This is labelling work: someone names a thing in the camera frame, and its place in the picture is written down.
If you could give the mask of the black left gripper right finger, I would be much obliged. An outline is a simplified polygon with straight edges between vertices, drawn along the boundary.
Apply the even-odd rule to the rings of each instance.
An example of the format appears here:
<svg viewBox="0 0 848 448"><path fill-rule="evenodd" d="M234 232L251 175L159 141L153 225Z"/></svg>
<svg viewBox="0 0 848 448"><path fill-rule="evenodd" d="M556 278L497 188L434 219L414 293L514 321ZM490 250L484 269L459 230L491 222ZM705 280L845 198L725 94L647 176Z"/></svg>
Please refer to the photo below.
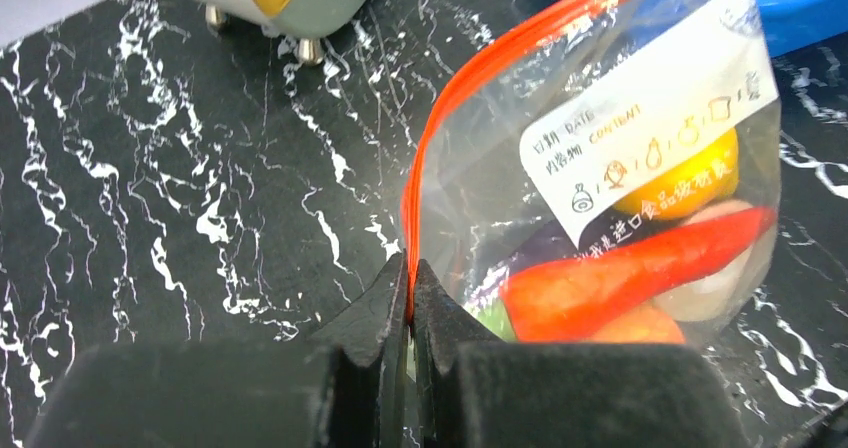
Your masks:
<svg viewBox="0 0 848 448"><path fill-rule="evenodd" d="M743 447L713 368L674 344L510 343L426 262L413 281L426 447Z"/></svg>

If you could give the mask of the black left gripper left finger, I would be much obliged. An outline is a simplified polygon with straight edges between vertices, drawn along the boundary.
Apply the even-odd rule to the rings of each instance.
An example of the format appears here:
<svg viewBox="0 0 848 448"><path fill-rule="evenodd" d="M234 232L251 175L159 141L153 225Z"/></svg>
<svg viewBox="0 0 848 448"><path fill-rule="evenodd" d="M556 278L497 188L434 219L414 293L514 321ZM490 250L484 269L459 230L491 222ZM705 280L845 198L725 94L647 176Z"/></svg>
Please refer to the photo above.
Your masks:
<svg viewBox="0 0 848 448"><path fill-rule="evenodd" d="M406 258L308 336L101 345L60 380L30 447L397 447Z"/></svg>

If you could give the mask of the purple toy eggplant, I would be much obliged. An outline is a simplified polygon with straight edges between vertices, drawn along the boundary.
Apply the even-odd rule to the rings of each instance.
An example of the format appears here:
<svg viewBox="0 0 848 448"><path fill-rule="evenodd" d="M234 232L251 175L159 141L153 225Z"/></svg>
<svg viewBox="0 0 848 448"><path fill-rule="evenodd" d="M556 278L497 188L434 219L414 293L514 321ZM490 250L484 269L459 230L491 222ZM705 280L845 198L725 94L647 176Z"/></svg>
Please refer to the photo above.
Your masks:
<svg viewBox="0 0 848 448"><path fill-rule="evenodd" d="M480 266L472 272L471 284L463 290L471 303L493 298L500 283L524 269L558 259L601 255L647 237L649 229L631 215L605 214L587 226L579 244L574 244L560 224L549 221L517 246L501 248L477 258Z"/></svg>

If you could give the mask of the clear orange-zip bag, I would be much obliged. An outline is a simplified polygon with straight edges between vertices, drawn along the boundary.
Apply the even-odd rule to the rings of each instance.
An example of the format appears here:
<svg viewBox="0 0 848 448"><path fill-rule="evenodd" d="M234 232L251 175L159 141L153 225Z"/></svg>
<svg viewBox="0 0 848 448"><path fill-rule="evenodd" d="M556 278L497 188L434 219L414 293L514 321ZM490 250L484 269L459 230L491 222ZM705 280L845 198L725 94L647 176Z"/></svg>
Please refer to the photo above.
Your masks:
<svg viewBox="0 0 848 448"><path fill-rule="evenodd" d="M616 202L731 129L739 183L730 197L686 218L631 216L649 229L643 240L751 207L773 209L777 228L781 109L768 52L755 43L663 61L634 45L630 18L620 3L561 0L446 85L402 201L411 282L426 262L475 318L517 274L490 300L467 302L480 253L513 248L552 220L579 244L594 220L629 215ZM736 315L718 329L676 323L685 343L705 345Z"/></svg>

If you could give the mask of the yellow toy pear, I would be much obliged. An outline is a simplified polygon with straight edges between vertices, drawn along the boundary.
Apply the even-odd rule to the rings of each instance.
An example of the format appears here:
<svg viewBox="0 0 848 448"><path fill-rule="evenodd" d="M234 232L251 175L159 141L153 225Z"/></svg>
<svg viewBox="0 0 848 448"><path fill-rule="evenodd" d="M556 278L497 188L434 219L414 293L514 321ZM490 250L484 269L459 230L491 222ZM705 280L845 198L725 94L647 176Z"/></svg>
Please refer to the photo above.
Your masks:
<svg viewBox="0 0 848 448"><path fill-rule="evenodd" d="M695 156L636 189L613 205L619 212L649 220L693 215L705 205L730 197L739 183L739 143L731 129Z"/></svg>

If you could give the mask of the orange-red toy peach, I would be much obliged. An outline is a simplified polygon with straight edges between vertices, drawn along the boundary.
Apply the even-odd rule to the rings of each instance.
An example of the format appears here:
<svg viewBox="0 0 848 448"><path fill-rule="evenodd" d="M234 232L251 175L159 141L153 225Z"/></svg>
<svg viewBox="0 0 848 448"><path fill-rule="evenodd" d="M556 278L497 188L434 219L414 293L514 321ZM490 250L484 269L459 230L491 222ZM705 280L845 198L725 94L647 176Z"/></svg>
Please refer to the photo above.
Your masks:
<svg viewBox="0 0 848 448"><path fill-rule="evenodd" d="M686 342L676 321L652 303L644 303L627 311L605 324L587 340L597 343Z"/></svg>

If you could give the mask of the white toy onion half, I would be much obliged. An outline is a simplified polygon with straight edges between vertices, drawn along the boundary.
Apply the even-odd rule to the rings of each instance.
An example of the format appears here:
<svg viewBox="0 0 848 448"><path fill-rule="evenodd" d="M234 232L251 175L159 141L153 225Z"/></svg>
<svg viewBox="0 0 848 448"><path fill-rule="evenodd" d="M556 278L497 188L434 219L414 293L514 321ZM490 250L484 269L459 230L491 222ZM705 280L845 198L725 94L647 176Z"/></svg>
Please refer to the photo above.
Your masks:
<svg viewBox="0 0 848 448"><path fill-rule="evenodd" d="M763 282L771 265L777 237L774 221L745 251L721 270L681 285L653 299L659 309L677 322L727 324Z"/></svg>

